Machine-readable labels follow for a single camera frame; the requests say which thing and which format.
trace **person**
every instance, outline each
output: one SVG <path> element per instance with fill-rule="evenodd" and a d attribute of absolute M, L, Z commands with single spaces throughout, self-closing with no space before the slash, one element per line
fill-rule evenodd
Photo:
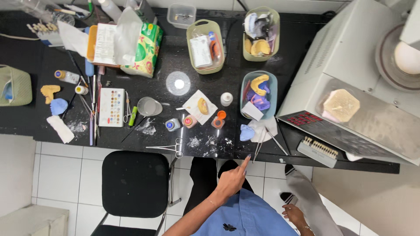
<path fill-rule="evenodd" d="M 292 165 L 284 168 L 287 186 L 291 192 L 280 194 L 280 198 L 289 205 L 296 205 L 305 215 L 316 236 L 357 236 L 353 231 L 338 226 L 325 205 L 322 203 L 318 191 L 312 182 Z"/>
<path fill-rule="evenodd" d="M 184 216 L 164 236 L 248 235 L 297 236 L 297 232 L 262 198 L 254 194 L 245 179 L 251 156 L 238 166 L 228 160 L 220 168 L 217 183 L 216 161 L 194 157 L 190 176 L 194 182 Z M 299 230 L 301 236 L 314 236 L 302 211 L 284 205 L 283 215 Z"/>

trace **black countertop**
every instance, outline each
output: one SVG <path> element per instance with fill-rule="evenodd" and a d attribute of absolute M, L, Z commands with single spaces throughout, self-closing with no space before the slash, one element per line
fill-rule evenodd
<path fill-rule="evenodd" d="M 238 99 L 234 99 L 232 104 L 225 108 L 220 104 L 220 95 L 223 92 L 230 92 L 234 97 L 238 97 L 243 77 L 248 72 L 264 70 L 277 77 L 277 108 L 279 108 L 316 32 L 330 20 L 322 15 L 281 13 L 278 53 L 267 62 L 249 62 L 242 56 L 242 19 L 245 12 L 198 10 L 197 20 L 207 18 L 219 24 L 222 36 L 226 39 L 227 48 L 223 69 L 214 74 L 200 75 L 193 69 L 189 60 L 186 30 L 175 28 L 166 21 L 166 9 L 154 8 L 154 11 L 158 16 L 159 25 L 164 30 L 154 78 L 132 76 L 119 69 L 107 68 L 106 74 L 102 77 L 102 84 L 105 85 L 106 81 L 111 81 L 110 88 L 126 89 L 132 106 L 137 104 L 138 99 L 145 96 L 153 97 L 161 102 L 163 112 L 150 118 L 156 132 L 154 135 L 148 135 L 135 130 L 121 143 L 129 132 L 127 124 L 123 128 L 101 127 L 98 147 L 171 153 L 166 150 L 145 149 L 145 147 L 173 145 L 177 137 L 182 137 L 184 141 L 182 149 L 185 155 L 244 159 L 247 154 L 253 154 L 256 147 L 256 143 L 239 141 L 240 125 L 248 124 L 250 120 L 239 113 Z M 37 21 L 30 16 L 16 12 L 0 13 L 0 20 L 2 33 L 34 36 L 25 26 L 26 23 Z M 2 49 L 0 63 L 30 73 L 34 91 L 34 100 L 29 105 L 0 108 L 0 133 L 30 135 L 37 141 L 61 142 L 57 133 L 46 122 L 46 118 L 51 113 L 39 89 L 46 84 L 60 85 L 62 90 L 55 94 L 55 98 L 69 101 L 73 96 L 74 86 L 58 81 L 53 76 L 53 72 L 58 69 L 76 72 L 70 58 L 65 52 L 48 48 L 38 41 L 18 41 L 0 37 L 0 47 Z M 83 68 L 84 60 L 77 53 L 73 55 Z M 173 71 L 182 71 L 191 80 L 191 88 L 185 95 L 175 96 L 166 89 L 166 77 Z M 203 127 L 197 124 L 192 129 L 181 128 L 175 132 L 168 132 L 164 123 L 171 118 L 178 118 L 181 121 L 188 114 L 186 111 L 176 111 L 175 108 L 181 107 L 197 89 L 218 107 L 218 111 L 226 111 L 227 118 L 224 127 L 217 130 L 211 126 L 210 122 L 216 115 L 214 114 Z M 73 107 L 68 111 L 64 122 L 67 125 L 78 125 L 82 122 L 88 127 L 89 117 L 78 97 L 75 98 Z M 276 139 L 283 147 L 286 147 L 291 156 L 282 155 L 274 141 L 269 140 L 263 143 L 257 160 L 324 167 L 296 150 L 300 140 L 309 136 L 308 134 L 283 122 L 278 123 L 278 133 Z M 88 146 L 89 129 L 74 131 L 74 134 L 76 137 L 69 144 Z M 200 145 L 190 147 L 188 144 L 192 138 L 201 140 Z M 206 145 L 209 139 L 214 140 L 214 145 Z M 399 172 L 399 164 L 369 159 L 350 162 L 343 152 L 339 154 L 336 168 L 385 173 Z"/>

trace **small bottle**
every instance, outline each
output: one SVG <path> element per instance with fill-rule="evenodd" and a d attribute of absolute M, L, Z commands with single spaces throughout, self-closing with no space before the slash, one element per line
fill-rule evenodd
<path fill-rule="evenodd" d="M 86 95 L 89 92 L 89 89 L 86 88 L 85 86 L 78 85 L 78 86 L 76 86 L 76 88 L 74 88 L 74 91 L 77 94 Z"/>
<path fill-rule="evenodd" d="M 122 14 L 118 6 L 115 5 L 112 0 L 98 0 L 98 2 L 101 4 L 102 10 L 104 10 L 104 12 L 115 21 L 115 23 L 118 23 L 118 19 Z"/>
<path fill-rule="evenodd" d="M 61 81 L 72 83 L 72 84 L 77 84 L 80 79 L 80 75 L 69 72 L 69 71 L 62 71 L 62 70 L 55 71 L 54 76 Z"/>
<path fill-rule="evenodd" d="M 185 127 L 192 128 L 197 124 L 197 119 L 193 115 L 187 115 L 182 121 Z"/>
<path fill-rule="evenodd" d="M 220 96 L 220 103 L 224 107 L 229 106 L 233 100 L 234 100 L 234 97 L 231 93 L 223 93 L 222 96 Z"/>
<path fill-rule="evenodd" d="M 177 118 L 172 118 L 165 122 L 165 127 L 169 130 L 169 132 L 175 131 L 181 127 Z"/>
<path fill-rule="evenodd" d="M 211 125 L 216 129 L 221 129 L 225 125 L 226 112 L 221 110 L 217 113 L 217 116 L 211 122 Z"/>

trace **blue shirt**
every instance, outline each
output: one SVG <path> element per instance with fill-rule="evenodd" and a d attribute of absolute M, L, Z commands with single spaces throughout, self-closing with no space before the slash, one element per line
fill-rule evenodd
<path fill-rule="evenodd" d="M 298 236 L 276 210 L 246 189 L 231 196 L 193 235 Z"/>

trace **black chair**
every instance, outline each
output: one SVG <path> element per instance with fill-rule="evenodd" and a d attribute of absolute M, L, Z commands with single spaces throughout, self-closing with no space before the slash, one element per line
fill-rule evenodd
<path fill-rule="evenodd" d="M 173 201 L 173 170 L 162 154 L 115 151 L 102 164 L 102 204 L 106 214 L 91 236 L 157 236 Z M 103 225 L 108 214 L 155 218 L 163 214 L 157 230 Z"/>

